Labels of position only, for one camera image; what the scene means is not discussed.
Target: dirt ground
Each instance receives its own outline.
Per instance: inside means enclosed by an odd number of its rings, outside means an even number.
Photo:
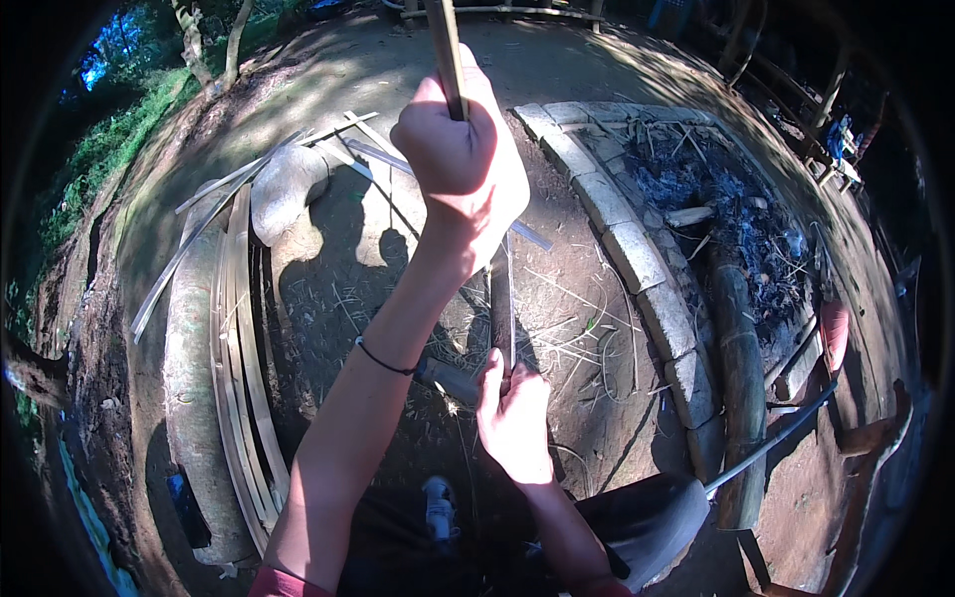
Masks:
[[[502,108],[531,101],[619,100],[615,94],[621,94],[641,103],[701,108],[723,119],[784,195],[829,235],[840,294],[854,313],[843,374],[848,381],[836,400],[838,424],[855,426],[892,412],[891,381],[908,373],[906,343],[891,280],[863,210],[850,195],[839,194],[834,182],[820,193],[772,127],[741,97],[728,94],[712,67],[633,29],[607,26],[604,35],[595,36],[573,23],[503,25],[463,18],[459,26],[462,41],[485,65]],[[100,294],[90,295],[91,309],[79,309],[74,325],[85,339],[72,340],[88,352],[87,360],[75,363],[74,384],[90,385],[65,427],[74,450],[92,455],[77,466],[97,481],[89,483],[89,491],[115,539],[117,563],[130,569],[145,594],[238,595],[251,580],[249,571],[220,579],[218,569],[195,562],[166,493],[163,478],[174,471],[161,390],[167,301],[159,302],[138,345],[128,333],[178,245],[184,214],[175,216],[173,209],[204,181],[231,172],[300,127],[340,122],[345,110],[379,112],[369,125],[387,134],[418,80],[433,68],[431,43],[427,31],[396,30],[376,12],[358,12],[267,49],[232,94],[213,104],[194,100],[157,130],[100,222],[94,270]],[[647,395],[660,385],[660,363],[642,332],[636,334],[639,387],[627,395],[634,354],[620,321],[629,320],[626,303],[579,201],[510,122],[533,194],[523,220],[556,242],[543,253],[516,238],[515,283],[519,343],[530,340],[521,357],[545,372],[555,389],[549,423],[553,444],[561,446],[554,450],[564,486],[583,498],[591,487],[605,491],[657,471],[689,471],[668,393]],[[388,179],[387,168],[370,166]],[[359,330],[367,324],[414,254],[423,205],[413,181],[393,176],[394,209],[387,192],[338,167],[329,192],[267,256],[266,272],[271,271],[280,299],[268,313],[269,335],[282,356],[276,359],[280,398],[272,406],[287,460],[350,347],[351,320]],[[487,350],[482,284],[473,279],[455,298],[428,347],[469,371]],[[585,334],[591,319],[595,327]],[[567,352],[553,348],[562,343]],[[614,400],[598,385],[604,383],[601,369]],[[96,385],[98,379],[105,381]],[[98,404],[108,394],[120,406],[104,412]],[[743,594],[755,586],[743,544],[763,551],[774,580],[814,588],[824,574],[818,553],[828,548],[821,545],[832,535],[829,523],[840,504],[842,463],[832,459],[832,434],[820,417],[815,430],[780,448],[755,541],[718,532],[708,521],[679,565],[649,594]],[[415,484],[441,473],[458,488],[465,533],[526,524],[526,513],[514,507],[513,489],[497,482],[485,460],[470,414],[453,416],[439,395],[415,387],[376,482]],[[485,482],[488,476],[491,482]],[[794,529],[811,526],[825,532],[794,536]]]

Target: stone border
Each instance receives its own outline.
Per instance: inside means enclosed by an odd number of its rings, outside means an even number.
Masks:
[[[707,112],[604,101],[566,101],[543,106],[531,103],[514,108],[514,112],[530,138],[540,144],[580,196],[607,254],[620,270],[627,289],[635,295],[650,338],[665,360],[664,376],[671,385],[676,412],[687,429],[696,476],[703,482],[713,479],[719,473],[725,445],[724,422],[719,414],[722,400],[711,386],[705,347],[698,344],[690,324],[693,318],[682,292],[660,248],[644,226],[644,222],[659,216],[648,212],[641,221],[611,178],[623,171],[619,142],[608,139],[603,146],[594,148],[597,157],[592,157],[569,132],[594,126],[595,118],[617,127],[626,127],[634,118],[714,127],[753,164],[766,186],[781,201],[779,189],[739,137]],[[598,163],[598,157],[609,172]]]

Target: forearm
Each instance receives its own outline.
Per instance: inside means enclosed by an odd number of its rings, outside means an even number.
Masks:
[[[470,273],[460,255],[426,237],[397,287],[364,330],[382,362],[411,369],[438,316]],[[334,591],[350,518],[394,435],[411,379],[351,350],[292,462],[286,506],[265,562]]]
[[[537,523],[544,557],[571,593],[613,579],[604,546],[555,480],[519,488]]]

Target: hand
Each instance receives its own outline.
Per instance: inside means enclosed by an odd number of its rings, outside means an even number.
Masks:
[[[460,44],[470,118],[451,120],[437,73],[426,76],[392,128],[428,208],[419,249],[460,254],[466,273],[486,265],[530,200],[530,187],[491,82]]]
[[[491,349],[477,402],[480,442],[514,483],[547,484],[554,479],[554,464],[547,452],[550,382],[518,363],[510,388],[501,396],[503,374],[503,355]]]

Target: black pants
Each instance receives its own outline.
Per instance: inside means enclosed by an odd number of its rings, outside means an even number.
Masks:
[[[578,501],[608,547],[611,569],[637,591],[686,546],[709,512],[703,485],[663,473]],[[551,596],[562,590],[542,554],[520,544],[488,544],[487,557],[442,553],[425,523],[425,497],[411,488],[372,487],[355,510],[338,594]]]

